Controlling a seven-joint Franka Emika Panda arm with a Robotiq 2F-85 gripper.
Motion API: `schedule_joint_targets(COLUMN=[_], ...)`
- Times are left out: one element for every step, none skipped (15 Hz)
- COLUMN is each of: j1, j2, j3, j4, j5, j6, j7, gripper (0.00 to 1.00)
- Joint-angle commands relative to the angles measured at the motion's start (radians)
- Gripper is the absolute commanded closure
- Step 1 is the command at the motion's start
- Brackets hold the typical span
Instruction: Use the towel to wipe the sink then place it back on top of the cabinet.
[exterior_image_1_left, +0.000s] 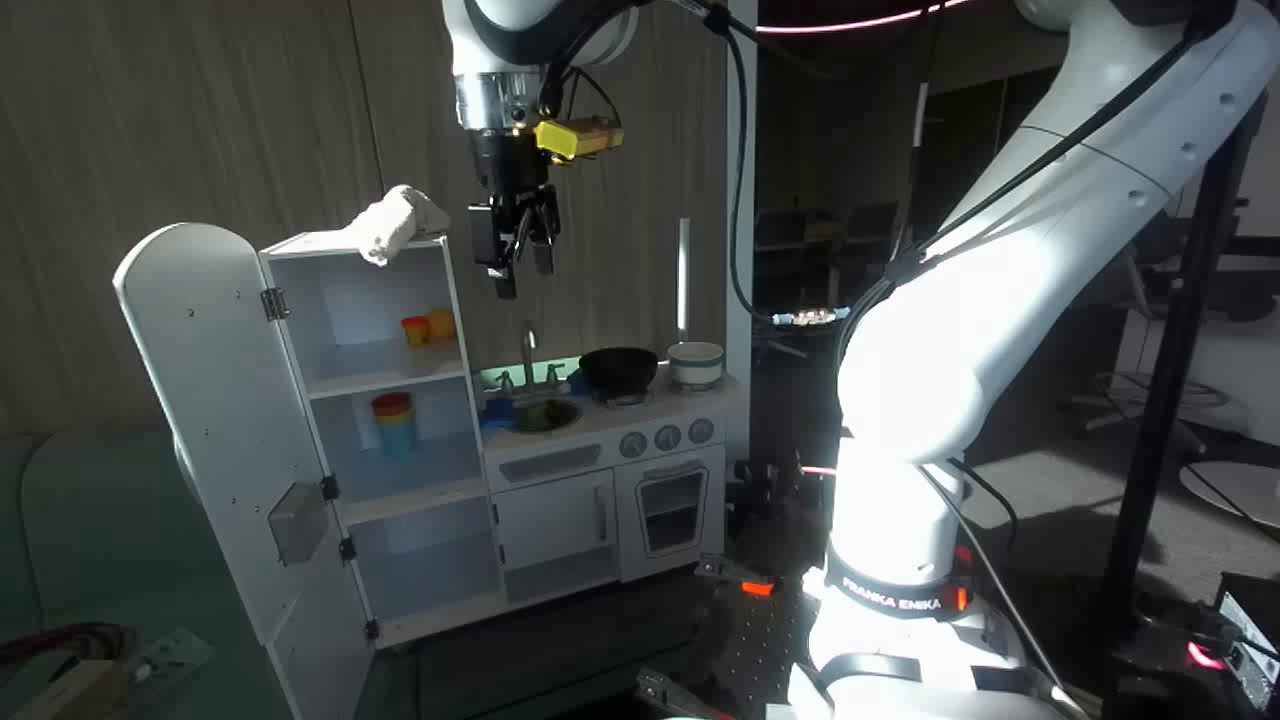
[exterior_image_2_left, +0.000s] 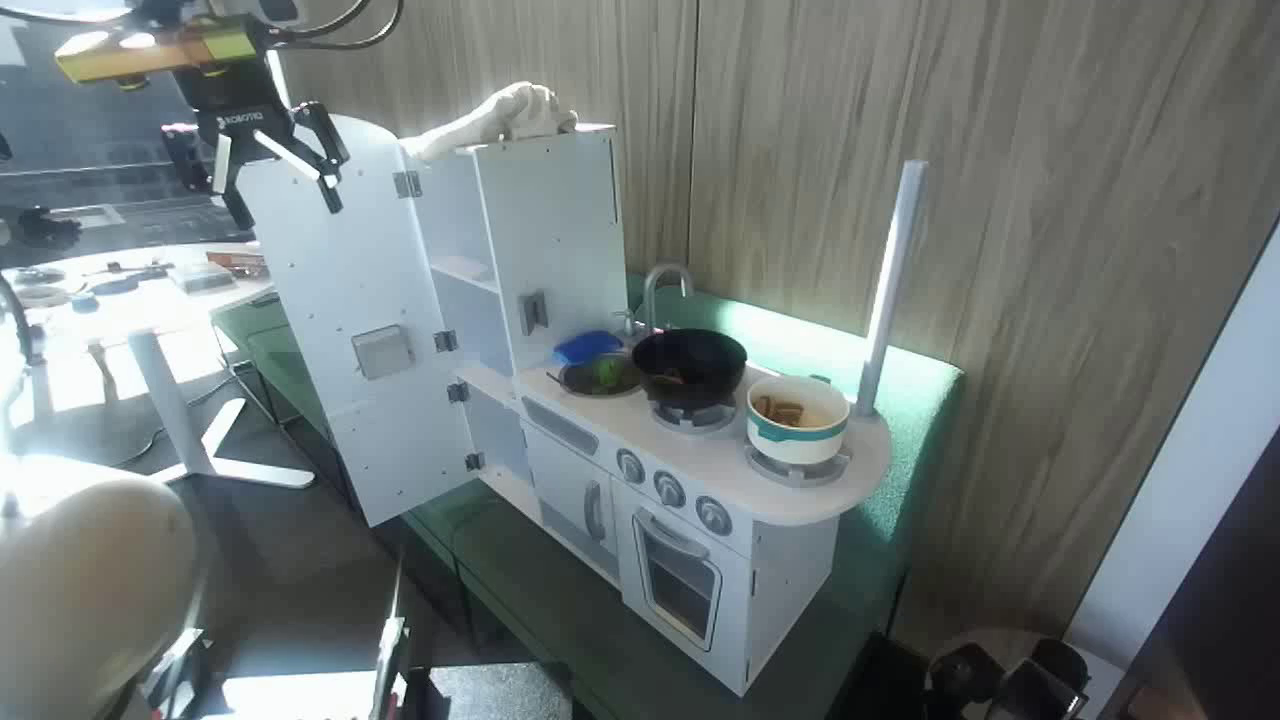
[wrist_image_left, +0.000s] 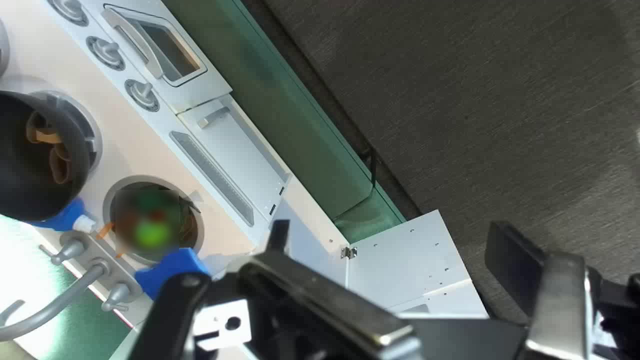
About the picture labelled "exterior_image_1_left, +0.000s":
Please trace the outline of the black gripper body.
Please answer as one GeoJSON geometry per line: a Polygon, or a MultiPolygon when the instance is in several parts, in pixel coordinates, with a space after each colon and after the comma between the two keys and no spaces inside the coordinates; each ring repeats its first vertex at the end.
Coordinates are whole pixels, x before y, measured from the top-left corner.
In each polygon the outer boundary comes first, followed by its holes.
{"type": "Polygon", "coordinates": [[[485,133],[474,141],[485,206],[489,206],[489,254],[502,245],[559,239],[559,202],[548,178],[553,154],[532,137],[485,133]]]}

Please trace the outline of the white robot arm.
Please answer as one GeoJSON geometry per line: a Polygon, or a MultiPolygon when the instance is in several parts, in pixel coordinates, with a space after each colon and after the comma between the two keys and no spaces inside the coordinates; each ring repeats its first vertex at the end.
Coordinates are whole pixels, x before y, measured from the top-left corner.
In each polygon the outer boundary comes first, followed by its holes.
{"type": "Polygon", "coordinates": [[[1062,38],[1032,112],[920,254],[851,315],[811,622],[769,720],[1070,720],[1006,603],[956,607],[956,461],[1053,324],[1242,126],[1264,0],[1017,0],[1062,38]]]}

